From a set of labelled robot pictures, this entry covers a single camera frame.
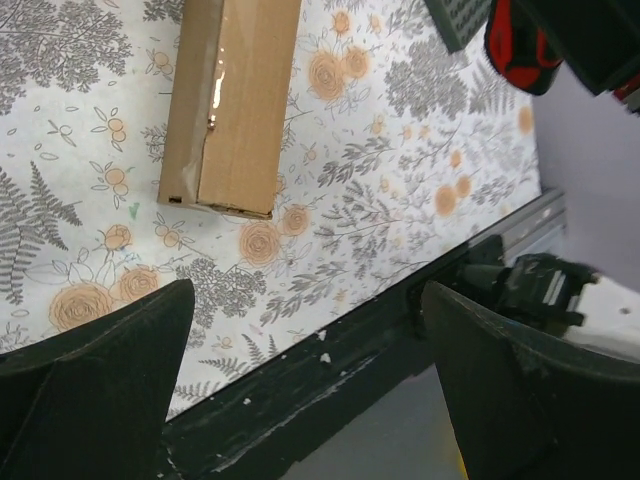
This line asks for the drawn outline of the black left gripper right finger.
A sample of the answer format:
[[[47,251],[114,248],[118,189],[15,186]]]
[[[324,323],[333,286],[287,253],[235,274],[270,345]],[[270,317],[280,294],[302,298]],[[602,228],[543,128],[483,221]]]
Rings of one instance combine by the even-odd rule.
[[[505,318],[436,282],[421,301],[469,478],[638,478],[638,364]]]

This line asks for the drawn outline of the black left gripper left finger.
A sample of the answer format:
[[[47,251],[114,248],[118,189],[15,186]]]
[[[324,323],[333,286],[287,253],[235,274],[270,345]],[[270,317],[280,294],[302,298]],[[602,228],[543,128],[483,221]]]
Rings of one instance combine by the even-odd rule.
[[[153,479],[191,281],[1,356],[4,479]]]

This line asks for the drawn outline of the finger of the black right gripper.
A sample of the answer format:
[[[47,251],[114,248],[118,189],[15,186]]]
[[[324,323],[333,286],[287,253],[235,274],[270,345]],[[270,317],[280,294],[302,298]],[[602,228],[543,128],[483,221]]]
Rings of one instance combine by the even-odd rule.
[[[638,0],[531,0],[519,5],[594,95],[639,74]]]

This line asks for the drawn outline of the small cardboard express box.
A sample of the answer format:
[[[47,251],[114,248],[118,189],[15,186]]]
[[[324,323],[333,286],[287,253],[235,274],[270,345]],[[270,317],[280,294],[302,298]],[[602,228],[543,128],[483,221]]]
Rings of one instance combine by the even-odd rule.
[[[185,2],[159,203],[271,218],[300,8]]]

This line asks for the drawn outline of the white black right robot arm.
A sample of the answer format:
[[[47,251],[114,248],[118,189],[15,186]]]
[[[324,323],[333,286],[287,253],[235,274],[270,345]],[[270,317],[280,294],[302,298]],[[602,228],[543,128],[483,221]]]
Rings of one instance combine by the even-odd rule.
[[[545,94],[562,64],[594,95],[639,113],[636,1],[494,1],[484,36],[492,67],[512,86]],[[509,267],[462,271],[496,313],[609,355],[639,356],[639,295],[594,268],[546,253]]]

